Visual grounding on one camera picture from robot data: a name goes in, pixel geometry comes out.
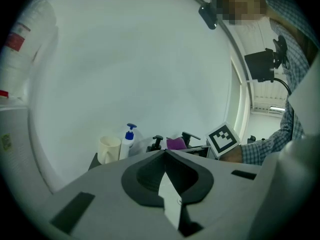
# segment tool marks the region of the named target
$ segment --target black and white square marker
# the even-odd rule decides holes
[[[240,144],[239,137],[227,122],[209,132],[206,138],[217,157],[222,156]]]

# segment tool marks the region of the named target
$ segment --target purple object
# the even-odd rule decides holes
[[[175,139],[168,138],[166,140],[166,146],[167,146],[168,150],[185,150],[185,149],[187,149],[187,146],[181,137],[175,138]]]

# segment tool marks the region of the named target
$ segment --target person's arm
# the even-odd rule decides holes
[[[220,160],[234,163],[262,165],[267,155],[280,151],[291,140],[292,130],[293,113],[287,100],[279,130],[266,140],[258,140],[251,144],[235,147],[222,155]]]

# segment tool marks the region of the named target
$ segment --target yellow sticker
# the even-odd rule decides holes
[[[1,142],[2,142],[2,147],[4,151],[8,151],[9,149],[12,148],[12,143],[11,143],[11,138],[9,133],[2,135]]]

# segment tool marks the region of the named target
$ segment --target plaid shirt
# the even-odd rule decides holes
[[[313,41],[319,49],[320,45],[315,32],[294,0],[266,0],[266,3]],[[270,25],[277,35],[282,35],[285,38],[288,47],[286,55],[289,60],[289,66],[286,68],[282,64],[282,67],[286,75],[287,84],[293,92],[307,74],[310,67],[309,63],[295,38],[282,25],[272,19],[270,20]],[[304,131],[297,116],[294,115],[293,119],[293,109],[287,99],[280,129],[272,134],[269,139],[241,145],[243,163],[262,165],[267,155],[283,149],[291,140],[291,135],[292,139],[295,140],[300,139],[303,134]]]

